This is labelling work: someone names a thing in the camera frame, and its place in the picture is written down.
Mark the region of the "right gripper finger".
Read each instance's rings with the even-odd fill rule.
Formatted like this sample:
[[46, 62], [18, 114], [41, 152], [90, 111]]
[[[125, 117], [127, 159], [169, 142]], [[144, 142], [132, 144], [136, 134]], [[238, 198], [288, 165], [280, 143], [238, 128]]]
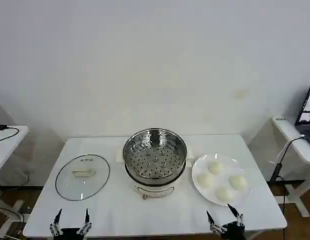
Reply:
[[243, 225], [243, 215], [239, 214], [239, 212], [236, 210], [236, 208], [234, 208], [230, 204], [227, 204], [227, 206], [230, 209], [230, 211], [232, 212], [232, 214], [236, 217], [237, 225], [242, 226]]
[[210, 213], [208, 211], [206, 211], [206, 213], [207, 213], [207, 217], [208, 217], [210, 230], [213, 233], [225, 233], [223, 226], [216, 224], [215, 221], [213, 220], [213, 217], [210, 215]]

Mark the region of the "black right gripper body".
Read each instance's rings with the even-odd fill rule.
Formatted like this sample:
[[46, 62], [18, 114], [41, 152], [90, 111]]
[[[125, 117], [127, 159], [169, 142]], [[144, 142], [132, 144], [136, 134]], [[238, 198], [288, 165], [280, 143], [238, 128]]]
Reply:
[[223, 240], [245, 240], [245, 225], [243, 223], [230, 222], [223, 225], [223, 227], [226, 229], [224, 233], [221, 234]]

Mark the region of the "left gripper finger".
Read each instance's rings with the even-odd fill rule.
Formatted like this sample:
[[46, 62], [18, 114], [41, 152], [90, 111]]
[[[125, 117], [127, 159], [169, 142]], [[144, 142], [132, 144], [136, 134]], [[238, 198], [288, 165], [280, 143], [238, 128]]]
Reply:
[[58, 214], [54, 218], [54, 221], [49, 226], [50, 232], [53, 236], [61, 236], [63, 234], [63, 231], [59, 227], [61, 213], [62, 209], [59, 210]]
[[77, 234], [86, 235], [91, 229], [91, 227], [92, 223], [90, 222], [89, 210], [86, 209], [84, 226], [77, 231]]

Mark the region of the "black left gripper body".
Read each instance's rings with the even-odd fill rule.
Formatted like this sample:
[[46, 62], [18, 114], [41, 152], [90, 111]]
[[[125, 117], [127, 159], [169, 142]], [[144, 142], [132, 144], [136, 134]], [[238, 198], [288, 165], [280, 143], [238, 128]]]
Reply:
[[60, 235], [61, 240], [82, 240], [81, 229], [78, 227], [62, 228], [61, 230], [63, 232]]

